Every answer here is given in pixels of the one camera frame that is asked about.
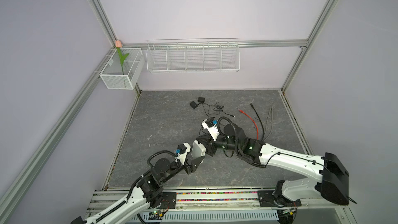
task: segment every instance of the white wire basket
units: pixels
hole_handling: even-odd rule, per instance
[[[140,48],[121,47],[120,51],[122,54],[130,53],[123,62],[123,69],[115,49],[99,75],[109,89],[134,89],[145,63],[142,50]]]
[[[166,72],[237,72],[240,68],[238,41],[151,43],[147,69]]]

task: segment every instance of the marble pattern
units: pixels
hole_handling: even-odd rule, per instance
[[[273,128],[266,142],[282,149],[303,153],[277,90],[143,91],[109,187],[130,187],[137,177],[148,170],[147,158],[153,153],[160,150],[175,150],[178,144],[184,142],[192,144],[199,134],[200,123],[207,118],[202,105],[196,109],[192,109],[189,105],[189,102],[196,101],[199,96],[205,97],[205,102],[211,105],[220,102],[225,106],[225,112],[236,116],[227,117],[242,127],[246,136],[252,138],[256,138],[256,128],[246,115],[238,112],[238,108],[254,119],[256,114],[250,107],[250,103],[253,103],[265,126],[268,110],[272,106]],[[221,113],[211,116],[217,118],[225,115]],[[261,137],[260,122],[256,123]],[[161,157],[157,156],[152,163]],[[296,180],[303,177],[278,167],[253,167],[236,156],[228,158],[218,150],[214,157],[206,155],[204,162],[195,173],[187,175],[185,172],[180,172],[165,186],[275,187],[278,180]]]

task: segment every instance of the white wall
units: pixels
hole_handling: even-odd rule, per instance
[[[124,43],[306,39],[326,0],[101,0]]]
[[[281,88],[299,53],[299,47],[241,48],[238,72],[150,73],[145,65],[138,84],[145,90]]]
[[[0,0],[0,197],[110,48],[87,0]],[[101,189],[134,99],[102,82],[10,223],[70,223]]]
[[[361,224],[396,212],[397,2],[340,0],[286,93],[311,147],[350,172]]]

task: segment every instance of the red wire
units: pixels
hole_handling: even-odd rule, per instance
[[[242,111],[242,110],[240,110],[240,109],[239,109],[239,111],[240,111],[241,113],[243,113],[244,115],[246,115],[247,117],[249,117],[249,118],[251,119],[251,121],[254,123],[254,125],[256,126],[256,130],[257,130],[257,140],[258,140],[258,127],[257,127],[257,125],[256,125],[256,122],[254,122],[254,120],[253,120],[249,115],[247,115],[244,111]]]

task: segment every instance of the wire shelf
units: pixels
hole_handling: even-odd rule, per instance
[[[140,48],[121,47],[122,54],[130,53],[120,66],[119,55],[115,49],[111,58],[99,74],[109,89],[134,89],[144,67],[145,59]]]
[[[162,45],[148,41],[147,69],[151,73],[237,72],[238,41],[184,42]]]

